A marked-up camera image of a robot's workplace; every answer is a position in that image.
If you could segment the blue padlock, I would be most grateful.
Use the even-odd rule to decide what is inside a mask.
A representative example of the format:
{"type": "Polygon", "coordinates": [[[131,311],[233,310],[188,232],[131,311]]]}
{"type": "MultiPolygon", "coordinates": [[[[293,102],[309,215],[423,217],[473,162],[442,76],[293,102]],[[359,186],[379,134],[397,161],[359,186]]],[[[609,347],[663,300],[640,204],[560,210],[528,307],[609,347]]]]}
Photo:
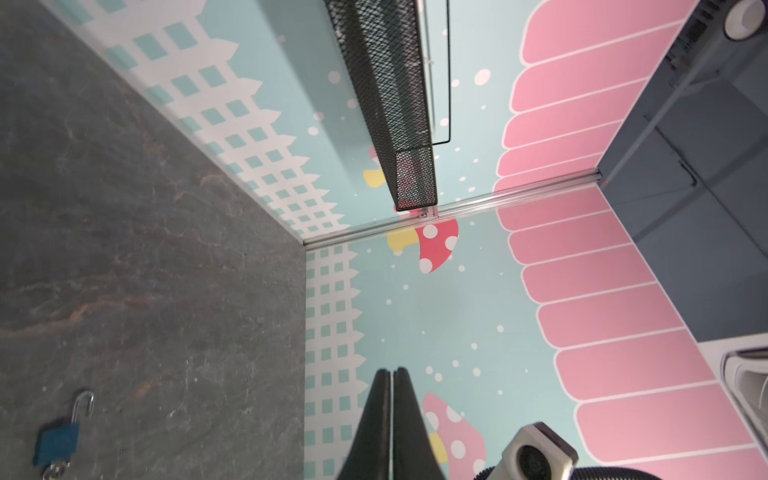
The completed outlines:
{"type": "Polygon", "coordinates": [[[37,437],[33,466],[44,470],[52,462],[67,460],[71,464],[79,441],[80,413],[85,409],[85,416],[94,411],[95,394],[90,390],[81,391],[72,403],[68,419],[42,428],[37,437]]]}

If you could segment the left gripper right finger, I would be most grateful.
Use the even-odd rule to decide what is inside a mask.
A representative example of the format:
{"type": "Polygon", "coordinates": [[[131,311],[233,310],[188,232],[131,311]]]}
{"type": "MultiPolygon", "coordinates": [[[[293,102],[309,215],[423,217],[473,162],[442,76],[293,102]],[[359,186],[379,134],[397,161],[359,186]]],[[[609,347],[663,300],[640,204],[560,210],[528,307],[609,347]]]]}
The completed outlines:
{"type": "Polygon", "coordinates": [[[392,467],[395,480],[444,480],[408,370],[393,373],[392,467]]]}

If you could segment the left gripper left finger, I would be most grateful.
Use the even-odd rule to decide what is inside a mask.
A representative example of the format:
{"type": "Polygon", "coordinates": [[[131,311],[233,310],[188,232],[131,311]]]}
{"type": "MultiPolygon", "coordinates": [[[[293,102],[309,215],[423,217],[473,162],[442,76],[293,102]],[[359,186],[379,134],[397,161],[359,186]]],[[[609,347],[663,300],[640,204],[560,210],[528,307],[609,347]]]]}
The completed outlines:
{"type": "Polygon", "coordinates": [[[387,480],[390,475],[391,372],[376,372],[338,480],[387,480]]]}

